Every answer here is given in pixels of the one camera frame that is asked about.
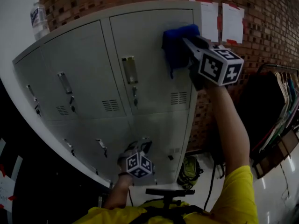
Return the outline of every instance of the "floor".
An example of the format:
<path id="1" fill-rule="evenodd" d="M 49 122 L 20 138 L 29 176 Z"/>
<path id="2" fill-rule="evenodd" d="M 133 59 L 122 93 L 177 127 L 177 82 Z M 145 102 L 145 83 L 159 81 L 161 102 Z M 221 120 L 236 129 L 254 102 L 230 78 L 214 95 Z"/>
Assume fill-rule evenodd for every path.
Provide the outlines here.
<path id="1" fill-rule="evenodd" d="M 190 205 L 197 205 L 204 208 L 209 192 L 213 166 L 211 159 L 206 154 L 197 155 L 197 159 L 204 173 L 201 174 L 196 185 L 193 187 L 195 194 L 177 198 L 177 200 L 181 199 Z M 291 158 L 287 158 L 282 162 L 282 168 L 285 171 L 285 176 L 289 184 L 289 197 L 287 192 L 283 194 L 286 190 L 286 182 L 280 166 L 259 180 L 255 177 L 254 170 L 252 170 L 259 224 L 289 223 L 288 218 L 293 215 L 294 207 L 299 203 L 299 145 L 297 145 L 291 153 Z M 212 209 L 221 193 L 224 178 L 219 179 L 220 175 L 221 170 L 216 170 L 213 190 L 206 208 L 207 211 Z M 130 190 L 134 206 L 141 205 L 147 200 L 161 198 L 160 196 L 145 194 L 146 188 L 180 189 L 180 186 L 173 183 L 158 186 L 131 187 Z"/>

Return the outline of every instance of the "backpack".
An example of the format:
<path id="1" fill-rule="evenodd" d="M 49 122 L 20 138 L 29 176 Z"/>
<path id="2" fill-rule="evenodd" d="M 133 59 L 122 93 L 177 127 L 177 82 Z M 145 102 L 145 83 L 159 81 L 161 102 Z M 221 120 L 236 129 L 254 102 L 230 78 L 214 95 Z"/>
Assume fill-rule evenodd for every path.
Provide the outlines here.
<path id="1" fill-rule="evenodd" d="M 185 157 L 181 170 L 178 174 L 177 183 L 181 185 L 183 189 L 189 190 L 196 184 L 199 175 L 203 172 L 204 170 L 200 168 L 195 157 Z"/>

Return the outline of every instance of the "water bottle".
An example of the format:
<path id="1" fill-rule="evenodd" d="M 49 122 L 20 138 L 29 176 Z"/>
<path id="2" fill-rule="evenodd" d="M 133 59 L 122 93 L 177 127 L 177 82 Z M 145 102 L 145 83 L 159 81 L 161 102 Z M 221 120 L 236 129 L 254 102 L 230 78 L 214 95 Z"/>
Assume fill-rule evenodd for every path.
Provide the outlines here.
<path id="1" fill-rule="evenodd" d="M 50 33 L 44 5 L 39 1 L 33 4 L 30 12 L 34 37 L 37 40 Z"/>

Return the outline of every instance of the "paper sheet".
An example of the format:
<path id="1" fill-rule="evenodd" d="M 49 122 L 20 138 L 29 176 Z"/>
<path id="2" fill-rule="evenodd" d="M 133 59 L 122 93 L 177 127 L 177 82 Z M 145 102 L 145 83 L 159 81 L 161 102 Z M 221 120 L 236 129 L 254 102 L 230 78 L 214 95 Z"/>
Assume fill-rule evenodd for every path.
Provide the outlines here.
<path id="1" fill-rule="evenodd" d="M 233 40 L 237 43 L 243 41 L 244 9 L 222 4 L 222 41 Z"/>
<path id="2" fill-rule="evenodd" d="M 9 200 L 9 197 L 14 195 L 15 181 L 9 178 L 7 175 L 3 177 L 0 171 L 0 204 L 4 206 L 4 209 L 12 212 L 13 201 Z"/>
<path id="3" fill-rule="evenodd" d="M 218 42 L 218 3 L 200 2 L 201 31 L 200 35 L 212 42 Z"/>

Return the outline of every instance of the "red brick wall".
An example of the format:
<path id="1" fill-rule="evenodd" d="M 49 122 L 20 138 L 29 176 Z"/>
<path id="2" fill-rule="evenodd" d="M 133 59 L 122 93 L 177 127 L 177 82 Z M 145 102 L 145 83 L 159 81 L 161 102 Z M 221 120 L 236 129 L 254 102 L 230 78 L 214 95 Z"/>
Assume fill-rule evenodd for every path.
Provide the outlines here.
<path id="1" fill-rule="evenodd" d="M 50 30 L 95 11 L 133 2 L 149 0 L 40 0 L 46 7 Z M 250 74 L 264 62 L 296 66 L 299 68 L 299 0 L 212 0 L 235 3 L 245 9 L 243 43 L 231 45 L 245 60 L 239 81 L 228 87 L 237 103 Z M 198 94 L 192 133 L 188 150 L 203 149 L 215 132 L 211 104 L 204 91 Z"/>

